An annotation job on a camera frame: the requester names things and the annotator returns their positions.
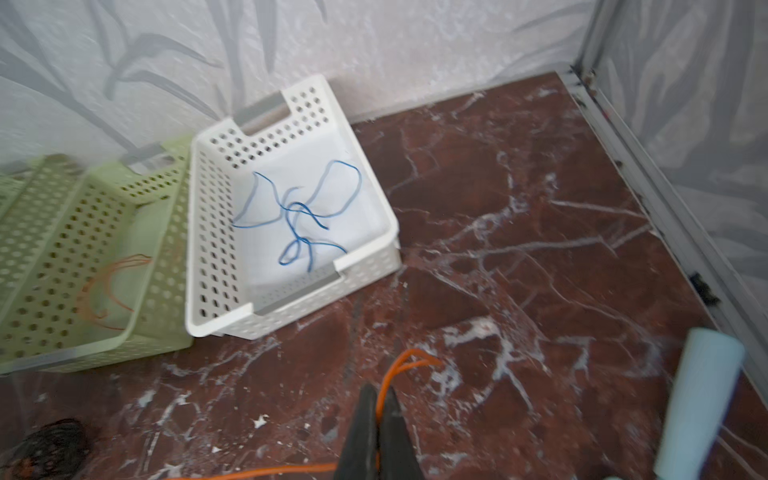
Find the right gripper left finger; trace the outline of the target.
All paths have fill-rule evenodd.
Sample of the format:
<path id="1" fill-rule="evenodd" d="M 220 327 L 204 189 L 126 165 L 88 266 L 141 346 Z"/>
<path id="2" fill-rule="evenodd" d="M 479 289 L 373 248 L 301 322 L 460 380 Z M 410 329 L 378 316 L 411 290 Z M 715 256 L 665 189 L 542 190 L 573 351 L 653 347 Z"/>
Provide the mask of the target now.
<path id="1" fill-rule="evenodd" d="M 370 383 L 360 390 L 352 423 L 334 471 L 334 480 L 374 480 L 377 467 L 377 405 L 378 392 Z"/>

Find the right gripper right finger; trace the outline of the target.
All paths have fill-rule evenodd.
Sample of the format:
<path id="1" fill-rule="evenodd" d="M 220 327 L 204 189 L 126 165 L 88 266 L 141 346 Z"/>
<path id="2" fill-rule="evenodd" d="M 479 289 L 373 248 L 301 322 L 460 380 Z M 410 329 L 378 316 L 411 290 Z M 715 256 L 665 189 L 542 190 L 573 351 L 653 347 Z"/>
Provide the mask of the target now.
<path id="1" fill-rule="evenodd" d="M 407 424 L 393 387 L 387 390 L 379 421 L 379 478 L 424 480 Z"/>

